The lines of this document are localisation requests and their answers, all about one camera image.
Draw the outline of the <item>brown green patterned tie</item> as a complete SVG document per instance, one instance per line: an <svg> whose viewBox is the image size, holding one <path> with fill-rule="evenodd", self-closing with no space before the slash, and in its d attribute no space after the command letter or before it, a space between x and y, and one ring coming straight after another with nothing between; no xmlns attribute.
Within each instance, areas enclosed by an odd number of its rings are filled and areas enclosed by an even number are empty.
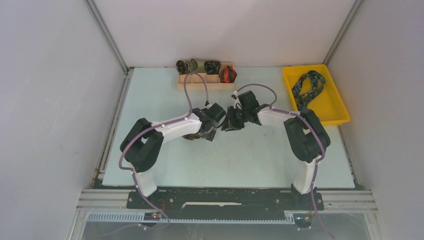
<svg viewBox="0 0 424 240"><path fill-rule="evenodd" d="M197 133L196 134L194 134L194 133L193 134L186 134L186 135L183 135L182 137L186 140L189 140L189 141L194 141L194 140L201 138L201 136Z"/></svg>

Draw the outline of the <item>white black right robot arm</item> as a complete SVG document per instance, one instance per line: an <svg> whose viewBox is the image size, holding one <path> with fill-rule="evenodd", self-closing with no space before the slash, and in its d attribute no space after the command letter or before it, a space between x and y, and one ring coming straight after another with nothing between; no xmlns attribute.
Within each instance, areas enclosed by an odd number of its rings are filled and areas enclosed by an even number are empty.
<svg viewBox="0 0 424 240"><path fill-rule="evenodd" d="M227 109L221 125L224 132L238 131L246 123L285 129L291 150L300 166L292 184L296 190L291 194L291 204L304 209L311 202L310 192L314 189L317 169L326 154L331 140L320 119L311 109L288 111L270 104L259 104L255 94L249 90L235 91L231 96L235 102Z"/></svg>

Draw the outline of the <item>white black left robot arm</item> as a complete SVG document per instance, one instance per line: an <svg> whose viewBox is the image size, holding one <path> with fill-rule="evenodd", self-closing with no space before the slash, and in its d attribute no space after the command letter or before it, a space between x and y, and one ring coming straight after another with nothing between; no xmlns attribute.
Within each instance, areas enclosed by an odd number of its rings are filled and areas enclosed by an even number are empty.
<svg viewBox="0 0 424 240"><path fill-rule="evenodd" d="M214 103L166 121L150 122L146 118L136 121L120 144L118 166L130 171L135 188L141 192L138 201L145 208L153 208L158 202L152 167L158 161L162 145L183 136L213 141L225 116L224 108Z"/></svg>

